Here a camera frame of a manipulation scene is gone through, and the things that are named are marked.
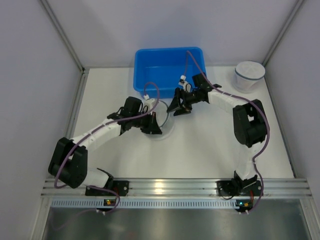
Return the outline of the white mesh laundry bag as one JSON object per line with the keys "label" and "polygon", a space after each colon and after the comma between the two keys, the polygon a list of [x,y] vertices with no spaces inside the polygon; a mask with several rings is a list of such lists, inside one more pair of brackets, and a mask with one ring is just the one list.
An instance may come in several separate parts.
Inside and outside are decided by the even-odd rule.
{"label": "white mesh laundry bag", "polygon": [[147,135],[150,139],[155,141],[164,140],[174,130],[175,122],[171,113],[167,113],[168,105],[164,101],[159,101],[155,108],[156,121],[162,134],[150,134]]}
{"label": "white mesh laundry bag", "polygon": [[256,61],[242,61],[234,69],[234,87],[242,93],[250,93],[255,85],[265,77],[265,67]]}

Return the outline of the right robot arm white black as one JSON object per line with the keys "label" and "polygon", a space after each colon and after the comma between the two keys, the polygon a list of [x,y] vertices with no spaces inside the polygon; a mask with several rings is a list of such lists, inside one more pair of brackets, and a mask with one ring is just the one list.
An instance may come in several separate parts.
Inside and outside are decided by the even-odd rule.
{"label": "right robot arm white black", "polygon": [[243,100],[220,90],[220,85],[211,84],[204,74],[192,77],[193,84],[180,76],[179,87],[167,109],[174,116],[190,114],[192,105],[200,102],[215,105],[230,114],[233,132],[240,144],[238,164],[230,180],[217,183],[218,195],[226,200],[235,196],[261,194],[262,182],[257,172],[256,158],[258,147],[268,137],[265,112],[260,100]]}

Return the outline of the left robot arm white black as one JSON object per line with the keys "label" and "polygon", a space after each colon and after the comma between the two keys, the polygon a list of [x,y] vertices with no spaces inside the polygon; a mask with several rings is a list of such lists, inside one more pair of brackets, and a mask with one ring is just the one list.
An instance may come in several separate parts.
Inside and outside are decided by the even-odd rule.
{"label": "left robot arm white black", "polygon": [[98,191],[111,192],[114,177],[100,168],[90,168],[88,157],[108,141],[123,135],[131,128],[140,129],[147,135],[161,135],[157,121],[156,107],[159,98],[144,96],[144,100],[129,96],[118,111],[109,114],[93,129],[73,138],[58,140],[48,173],[54,177],[54,187],[76,189],[86,186]]}

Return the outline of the blue plastic bin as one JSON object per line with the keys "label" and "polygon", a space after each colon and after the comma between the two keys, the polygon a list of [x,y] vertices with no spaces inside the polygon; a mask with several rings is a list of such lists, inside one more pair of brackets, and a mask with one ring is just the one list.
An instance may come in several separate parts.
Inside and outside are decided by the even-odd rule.
{"label": "blue plastic bin", "polygon": [[161,99],[171,99],[179,86],[181,75],[192,83],[192,76],[206,73],[203,51],[199,47],[147,48],[135,53],[133,89],[140,95],[144,90],[151,98],[157,97],[157,85]]}

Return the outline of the aluminium mounting rail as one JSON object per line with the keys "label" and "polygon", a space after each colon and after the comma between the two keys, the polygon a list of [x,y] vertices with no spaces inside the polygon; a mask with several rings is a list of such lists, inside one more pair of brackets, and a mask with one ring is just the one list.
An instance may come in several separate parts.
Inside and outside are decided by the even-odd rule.
{"label": "aluminium mounting rail", "polygon": [[[152,179],[128,178],[128,198],[199,197],[218,198],[218,178]],[[269,199],[304,199],[312,197],[309,184],[301,178],[267,178],[263,180],[263,197]],[[54,188],[54,180],[48,178],[41,190],[41,197],[83,197],[86,188]]]}

